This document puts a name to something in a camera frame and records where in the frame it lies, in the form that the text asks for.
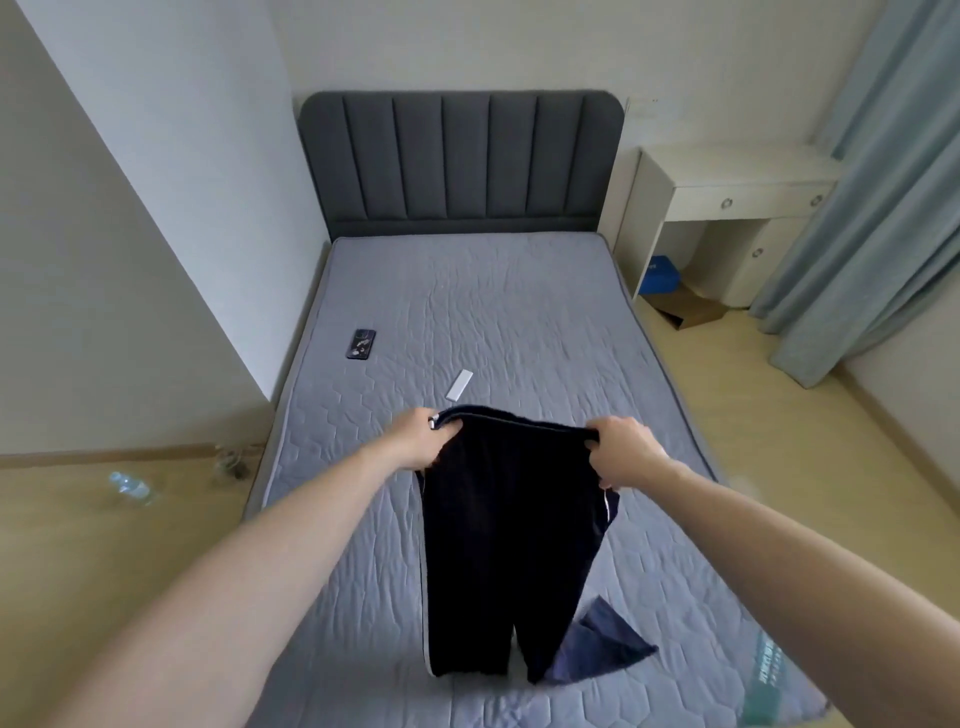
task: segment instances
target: white wall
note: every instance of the white wall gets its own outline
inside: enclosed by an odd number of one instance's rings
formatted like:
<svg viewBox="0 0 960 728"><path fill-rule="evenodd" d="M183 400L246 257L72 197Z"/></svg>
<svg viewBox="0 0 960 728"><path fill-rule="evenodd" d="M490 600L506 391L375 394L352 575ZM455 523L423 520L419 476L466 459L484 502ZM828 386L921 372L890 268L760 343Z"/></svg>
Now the white wall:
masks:
<svg viewBox="0 0 960 728"><path fill-rule="evenodd" d="M272 397L327 239L262 0L20 0Z"/></svg>
<svg viewBox="0 0 960 728"><path fill-rule="evenodd" d="M0 454L262 442L270 404L0 0Z"/></svg>
<svg viewBox="0 0 960 728"><path fill-rule="evenodd" d="M652 141L806 141L882 0L270 0L299 98L322 89L604 88L628 118L600 231Z"/></svg>
<svg viewBox="0 0 960 728"><path fill-rule="evenodd" d="M927 311L847 368L960 487L960 274Z"/></svg>

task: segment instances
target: brown cardboard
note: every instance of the brown cardboard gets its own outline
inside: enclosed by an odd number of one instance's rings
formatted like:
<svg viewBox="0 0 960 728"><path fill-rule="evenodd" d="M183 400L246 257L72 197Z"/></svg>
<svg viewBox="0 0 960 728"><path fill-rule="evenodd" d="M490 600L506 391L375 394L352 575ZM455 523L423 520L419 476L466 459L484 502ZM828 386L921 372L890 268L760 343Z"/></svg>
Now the brown cardboard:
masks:
<svg viewBox="0 0 960 728"><path fill-rule="evenodd" d="M729 310L722 303L701 298L682 283L672 293L651 293L643 300L678 330L717 321Z"/></svg>

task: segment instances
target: green label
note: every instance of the green label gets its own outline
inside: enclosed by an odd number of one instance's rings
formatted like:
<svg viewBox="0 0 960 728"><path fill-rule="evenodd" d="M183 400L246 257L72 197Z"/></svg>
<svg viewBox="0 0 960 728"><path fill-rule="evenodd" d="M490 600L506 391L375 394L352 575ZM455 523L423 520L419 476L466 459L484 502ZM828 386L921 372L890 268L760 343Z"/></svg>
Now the green label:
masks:
<svg viewBox="0 0 960 728"><path fill-rule="evenodd" d="M783 679L784 667L783 650L777 647L766 632L760 630L756 638L754 674L747 686L739 725L777 724L777 715L780 712L780 682Z"/></svg>

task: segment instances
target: gray mattress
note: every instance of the gray mattress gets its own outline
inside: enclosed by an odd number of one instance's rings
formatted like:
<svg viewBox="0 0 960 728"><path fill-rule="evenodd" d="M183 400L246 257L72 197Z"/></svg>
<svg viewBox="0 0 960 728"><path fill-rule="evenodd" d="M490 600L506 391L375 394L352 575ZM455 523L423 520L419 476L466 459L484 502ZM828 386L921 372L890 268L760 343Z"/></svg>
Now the gray mattress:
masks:
<svg viewBox="0 0 960 728"><path fill-rule="evenodd" d="M345 359L357 328L367 361ZM461 403L581 425L633 415L698 473L718 472L591 232L341 238L285 386L248 517L380 433L393 413ZM791 724L827 703L680 528L623 493L583 603L602 595L660 653L605 677L534 687L434 678L423 659L420 498L391 478L277 660L250 726Z"/></svg>

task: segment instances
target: wooden baseboard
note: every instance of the wooden baseboard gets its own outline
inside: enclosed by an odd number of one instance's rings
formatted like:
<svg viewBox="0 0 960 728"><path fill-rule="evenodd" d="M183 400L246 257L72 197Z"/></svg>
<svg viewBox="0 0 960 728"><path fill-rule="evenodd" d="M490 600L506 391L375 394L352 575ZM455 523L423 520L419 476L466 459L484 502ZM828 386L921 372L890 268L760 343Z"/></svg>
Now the wooden baseboard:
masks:
<svg viewBox="0 0 960 728"><path fill-rule="evenodd" d="M840 364L833 370L833 374L851 393L857 403L866 410L870 418L879 425L883 434L893 441L894 445L906 456L920 475L948 503L953 512L960 516L960 488L954 485L944 470L934 462L933 458L926 453L926 450L920 447L917 441L910 436L910 433L903 429L903 426L887 411L886 407L860 386L860 383L846 366Z"/></svg>
<svg viewBox="0 0 960 728"><path fill-rule="evenodd" d="M112 449L73 452L30 452L0 455L0 470L12 468L45 468L51 465L89 465L143 460L189 460L213 457L217 446L211 443L174 445L169 448Z"/></svg>

